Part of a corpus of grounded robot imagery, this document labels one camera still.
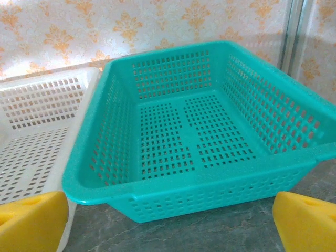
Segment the basket bottom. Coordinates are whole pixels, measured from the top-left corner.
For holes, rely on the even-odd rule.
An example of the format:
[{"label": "basket bottom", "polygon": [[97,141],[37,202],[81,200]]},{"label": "basket bottom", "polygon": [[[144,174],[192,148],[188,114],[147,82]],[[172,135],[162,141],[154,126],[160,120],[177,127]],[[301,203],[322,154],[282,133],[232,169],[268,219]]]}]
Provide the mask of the basket bottom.
[{"label": "basket bottom", "polygon": [[43,188],[68,132],[45,128],[10,135],[0,145],[0,204],[43,193]]},{"label": "basket bottom", "polygon": [[140,104],[133,181],[211,169],[268,155],[238,110],[216,90]]}]

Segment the gray marble countertop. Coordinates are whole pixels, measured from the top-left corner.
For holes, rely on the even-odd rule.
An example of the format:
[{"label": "gray marble countertop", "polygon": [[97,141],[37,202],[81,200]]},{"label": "gray marble countertop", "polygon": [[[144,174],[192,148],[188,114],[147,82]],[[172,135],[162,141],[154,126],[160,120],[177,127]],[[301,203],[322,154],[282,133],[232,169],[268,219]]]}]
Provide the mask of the gray marble countertop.
[{"label": "gray marble countertop", "polygon": [[[336,203],[336,160],[321,163],[292,192]],[[138,224],[109,205],[77,206],[64,252],[284,251],[274,198]]]}]

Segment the yellow object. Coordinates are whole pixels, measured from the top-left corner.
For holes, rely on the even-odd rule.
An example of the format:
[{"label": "yellow object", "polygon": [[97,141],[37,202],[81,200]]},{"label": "yellow object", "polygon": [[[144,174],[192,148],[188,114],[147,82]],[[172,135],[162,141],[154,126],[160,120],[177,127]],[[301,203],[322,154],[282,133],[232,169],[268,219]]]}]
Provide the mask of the yellow object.
[{"label": "yellow object", "polygon": [[273,218],[286,252],[336,251],[336,204],[280,192]]},{"label": "yellow object", "polygon": [[55,252],[68,221],[63,192],[0,205],[0,251]]}]

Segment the floral wallpaper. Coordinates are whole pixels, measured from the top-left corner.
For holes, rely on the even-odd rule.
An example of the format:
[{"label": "floral wallpaper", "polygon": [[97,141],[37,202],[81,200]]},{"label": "floral wallpaper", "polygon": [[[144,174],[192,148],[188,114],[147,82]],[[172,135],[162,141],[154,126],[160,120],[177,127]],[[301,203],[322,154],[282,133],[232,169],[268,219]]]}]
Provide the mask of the floral wallpaper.
[{"label": "floral wallpaper", "polygon": [[336,1],[313,2],[299,70],[292,75],[336,104]]},{"label": "floral wallpaper", "polygon": [[0,80],[214,39],[277,65],[289,0],[0,0]]}]

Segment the perforated plastic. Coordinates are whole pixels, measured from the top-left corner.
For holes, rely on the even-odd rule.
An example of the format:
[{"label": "perforated plastic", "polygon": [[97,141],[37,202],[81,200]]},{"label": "perforated plastic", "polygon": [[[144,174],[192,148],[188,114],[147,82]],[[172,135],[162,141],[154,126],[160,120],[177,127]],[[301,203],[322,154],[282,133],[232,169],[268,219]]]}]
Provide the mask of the perforated plastic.
[{"label": "perforated plastic", "polygon": [[[95,86],[98,73],[86,68],[0,85],[0,204],[61,190],[60,160],[70,155],[71,135],[81,123],[75,115],[88,105],[93,91],[88,86]],[[75,207],[69,201],[58,251],[66,245]]]},{"label": "perforated plastic", "polygon": [[336,108],[227,41],[108,64],[67,195],[137,222],[275,196],[336,156]]}]

